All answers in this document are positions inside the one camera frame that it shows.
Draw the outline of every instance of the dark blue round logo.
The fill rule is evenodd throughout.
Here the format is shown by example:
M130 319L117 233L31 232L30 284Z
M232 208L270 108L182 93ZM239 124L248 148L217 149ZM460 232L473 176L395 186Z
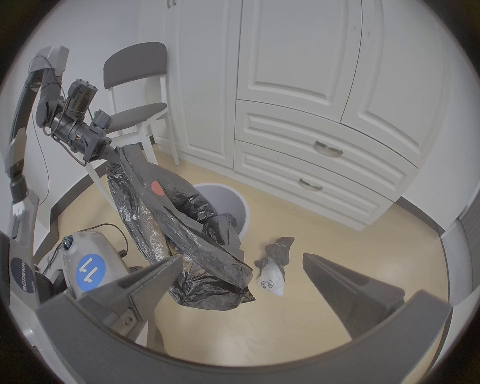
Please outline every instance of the dark blue round logo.
M24 292L35 292L35 275L25 261L14 257L10 261L10 271L13 279Z
M87 292L97 288L105 276L105 261L95 253L82 257L77 265L77 285Z

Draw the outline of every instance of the chair backrest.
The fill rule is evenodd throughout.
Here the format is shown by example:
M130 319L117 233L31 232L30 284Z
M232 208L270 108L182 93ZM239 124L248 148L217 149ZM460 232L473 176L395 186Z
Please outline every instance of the chair backrest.
M167 48L159 42L135 44L110 56L103 66L105 89L167 73Z

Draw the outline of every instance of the white chair leg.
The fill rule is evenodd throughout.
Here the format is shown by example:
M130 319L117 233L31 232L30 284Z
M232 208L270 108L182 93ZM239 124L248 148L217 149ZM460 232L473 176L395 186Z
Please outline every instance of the white chair leg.
M100 191L102 196L105 198L105 200L107 200L110 203L112 208L115 209L115 211L117 211L117 207L115 206L115 203L113 202L113 198L112 198L112 195L110 194L110 191L107 191L107 189L104 187L104 185L100 181L100 177L98 177L98 175L97 175L95 169L93 168L92 164L87 163L85 168L86 168L88 174L90 175L90 177L92 178L93 184L96 185L96 187L98 188L98 190Z
M175 165L179 164L179 155L177 153L177 146L175 145L175 137L173 136L172 125L170 124L170 117L168 113L165 115L165 125L167 126L168 140L170 141L170 148L172 150L173 161Z
M137 124L137 130L140 134L140 140L142 141L142 145L144 147L145 155L147 156L147 160L150 163L154 163L158 165L158 162L155 157L155 152L153 151L152 143L150 142L150 137L148 137L147 126L145 123Z

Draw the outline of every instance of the crumpled trash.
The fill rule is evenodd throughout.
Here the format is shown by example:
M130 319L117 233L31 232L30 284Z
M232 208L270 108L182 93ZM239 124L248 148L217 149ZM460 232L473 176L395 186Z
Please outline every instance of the crumpled trash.
M255 261L255 266L260 268L257 279L260 289L283 296L285 286L284 266L290 262L290 247L295 238L281 237L273 244L265 246L266 255Z
M252 269L231 215L212 205L185 179L148 163L137 144L117 148L121 165L109 163L107 180L119 215L145 259L183 258L169 288L179 304L226 311L255 300Z

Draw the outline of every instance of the trash bin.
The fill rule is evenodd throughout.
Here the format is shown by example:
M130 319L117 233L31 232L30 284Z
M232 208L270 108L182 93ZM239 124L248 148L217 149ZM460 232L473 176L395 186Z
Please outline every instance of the trash bin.
M215 208L218 215L230 213L237 221L239 238L247 233L250 224L250 211L247 202L241 194L228 185L204 183L194 185Z

